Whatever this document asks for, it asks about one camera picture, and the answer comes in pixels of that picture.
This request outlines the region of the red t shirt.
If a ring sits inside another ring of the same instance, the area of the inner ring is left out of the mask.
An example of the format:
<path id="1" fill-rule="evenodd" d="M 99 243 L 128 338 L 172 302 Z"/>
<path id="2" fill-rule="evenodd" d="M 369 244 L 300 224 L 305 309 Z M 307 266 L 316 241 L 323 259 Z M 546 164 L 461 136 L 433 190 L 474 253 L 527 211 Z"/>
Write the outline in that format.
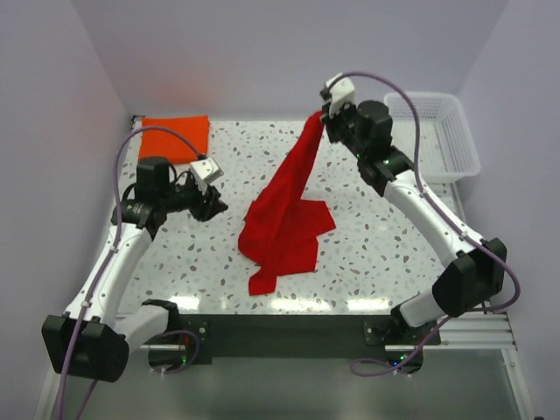
<path id="1" fill-rule="evenodd" d="M 275 291 L 279 277 L 312 272 L 318 237 L 336 228 L 327 204 L 303 198 L 324 130 L 322 113 L 309 116 L 295 145 L 248 208 L 238 248 L 259 270 L 248 280 L 251 296 Z"/>

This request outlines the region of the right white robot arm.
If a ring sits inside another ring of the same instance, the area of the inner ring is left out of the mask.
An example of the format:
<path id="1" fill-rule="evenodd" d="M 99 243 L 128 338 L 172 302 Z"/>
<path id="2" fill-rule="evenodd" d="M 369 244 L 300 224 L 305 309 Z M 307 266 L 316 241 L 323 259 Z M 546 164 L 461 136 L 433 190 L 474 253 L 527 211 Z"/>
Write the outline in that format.
<path id="1" fill-rule="evenodd" d="M 410 220 L 444 267 L 427 291 L 392 310 L 392 338 L 408 344 L 421 326 L 443 316 L 457 318 L 500 292 L 506 246 L 471 230 L 416 178 L 412 161 L 392 144 L 388 107 L 379 101 L 346 101 L 335 108 L 327 101 L 322 113 L 329 141 L 350 150 L 364 182 Z"/>

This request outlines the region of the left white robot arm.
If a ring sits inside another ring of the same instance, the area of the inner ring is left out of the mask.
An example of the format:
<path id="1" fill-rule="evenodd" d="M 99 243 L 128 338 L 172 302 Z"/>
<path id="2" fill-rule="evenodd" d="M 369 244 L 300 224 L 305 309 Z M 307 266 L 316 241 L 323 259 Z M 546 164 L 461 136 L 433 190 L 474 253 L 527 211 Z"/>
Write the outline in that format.
<path id="1" fill-rule="evenodd" d="M 130 355 L 157 338 L 172 343 L 181 333 L 178 306 L 161 299 L 144 301 L 125 319 L 117 312 L 132 274 L 169 214 L 187 211 L 200 222 L 227 210 L 212 183 L 222 174 L 211 157 L 188 165 L 180 180 L 164 157 L 136 165 L 136 181 L 117 196 L 108 236 L 80 292 L 60 316 L 41 328 L 53 370 L 101 382 L 115 382 Z"/>

